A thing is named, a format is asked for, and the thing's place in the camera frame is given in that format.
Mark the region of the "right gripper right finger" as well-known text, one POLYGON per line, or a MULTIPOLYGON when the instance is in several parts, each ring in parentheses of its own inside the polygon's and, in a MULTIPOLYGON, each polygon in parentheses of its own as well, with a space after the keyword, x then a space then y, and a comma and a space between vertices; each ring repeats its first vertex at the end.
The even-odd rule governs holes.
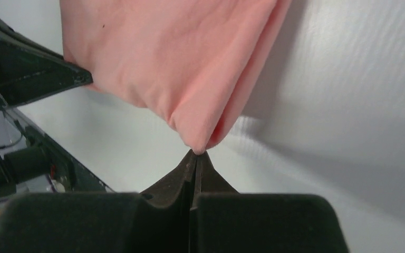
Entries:
POLYGON ((323 197, 239 193, 195 157, 190 252, 348 252, 336 212, 323 197))

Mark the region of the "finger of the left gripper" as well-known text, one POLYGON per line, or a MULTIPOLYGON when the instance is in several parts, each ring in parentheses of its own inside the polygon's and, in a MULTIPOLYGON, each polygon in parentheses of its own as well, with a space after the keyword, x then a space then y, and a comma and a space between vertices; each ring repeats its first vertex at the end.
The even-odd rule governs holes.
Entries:
POLYGON ((0 19, 0 110, 92 83, 89 71, 14 31, 0 19))

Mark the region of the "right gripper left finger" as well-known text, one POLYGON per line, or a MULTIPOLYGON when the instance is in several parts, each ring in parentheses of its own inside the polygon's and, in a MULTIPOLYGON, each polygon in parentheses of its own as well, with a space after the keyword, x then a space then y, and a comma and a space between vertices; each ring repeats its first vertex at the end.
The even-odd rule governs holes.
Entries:
POLYGON ((28 193, 0 213, 0 252, 189 252, 197 156, 141 193, 28 193))

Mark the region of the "pink t shirt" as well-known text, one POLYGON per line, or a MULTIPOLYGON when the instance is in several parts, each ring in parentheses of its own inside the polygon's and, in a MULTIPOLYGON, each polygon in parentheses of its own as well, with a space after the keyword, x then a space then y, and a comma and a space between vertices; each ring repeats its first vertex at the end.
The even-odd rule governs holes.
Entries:
POLYGON ((201 154, 240 116, 290 1, 60 1, 64 58, 201 154))

